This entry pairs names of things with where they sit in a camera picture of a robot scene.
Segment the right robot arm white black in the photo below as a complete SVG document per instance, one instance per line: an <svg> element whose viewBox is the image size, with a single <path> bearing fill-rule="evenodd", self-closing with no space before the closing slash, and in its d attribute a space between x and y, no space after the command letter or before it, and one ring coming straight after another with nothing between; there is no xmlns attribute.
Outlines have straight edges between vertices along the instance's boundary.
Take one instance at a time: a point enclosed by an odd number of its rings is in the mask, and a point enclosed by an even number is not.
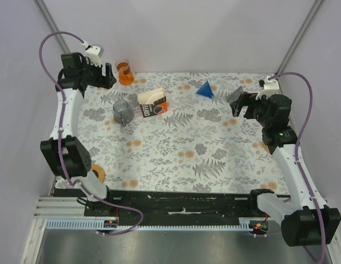
<svg viewBox="0 0 341 264"><path fill-rule="evenodd" d="M341 221L337 208L330 208L307 171L298 137L288 125L292 101L274 94L259 98L257 93L234 91L227 98L234 117L246 107L246 119L262 125L262 140L278 163L287 184L290 201L283 202L272 191L253 190L246 203L252 216L268 214L281 227L288 246L330 244Z"/></svg>

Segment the coffee filter box orange black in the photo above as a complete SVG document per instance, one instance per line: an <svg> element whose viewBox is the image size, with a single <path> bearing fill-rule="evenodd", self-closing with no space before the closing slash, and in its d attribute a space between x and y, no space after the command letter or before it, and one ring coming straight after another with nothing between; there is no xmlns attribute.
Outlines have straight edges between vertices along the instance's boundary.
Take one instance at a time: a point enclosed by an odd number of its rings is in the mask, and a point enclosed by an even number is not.
<svg viewBox="0 0 341 264"><path fill-rule="evenodd" d="M166 91L162 87L138 94L137 101L144 118L157 116L168 111Z"/></svg>

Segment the grey glass mug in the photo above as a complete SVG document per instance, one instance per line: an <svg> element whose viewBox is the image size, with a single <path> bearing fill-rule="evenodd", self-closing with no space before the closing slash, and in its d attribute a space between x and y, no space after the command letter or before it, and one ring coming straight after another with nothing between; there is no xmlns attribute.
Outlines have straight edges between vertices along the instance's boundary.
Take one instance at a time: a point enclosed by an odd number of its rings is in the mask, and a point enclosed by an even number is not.
<svg viewBox="0 0 341 264"><path fill-rule="evenodd" d="M122 127L125 127L134 119L133 109L124 99L117 100L112 109L114 120Z"/></svg>

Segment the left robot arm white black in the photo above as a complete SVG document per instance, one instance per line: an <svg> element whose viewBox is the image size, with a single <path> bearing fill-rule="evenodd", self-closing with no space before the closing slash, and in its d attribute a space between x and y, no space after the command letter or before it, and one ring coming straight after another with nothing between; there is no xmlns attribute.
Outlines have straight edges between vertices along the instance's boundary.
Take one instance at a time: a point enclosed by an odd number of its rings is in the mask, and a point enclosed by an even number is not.
<svg viewBox="0 0 341 264"><path fill-rule="evenodd" d="M55 176L61 176L72 187L78 187L88 200L98 201L98 212L110 216L116 203L107 197L107 186L92 170L91 155L78 139L78 120L88 86L110 89L116 83L112 65L93 65L79 52L63 53L61 61L63 68L55 84L58 98L56 119L48 140L41 141L40 150Z"/></svg>

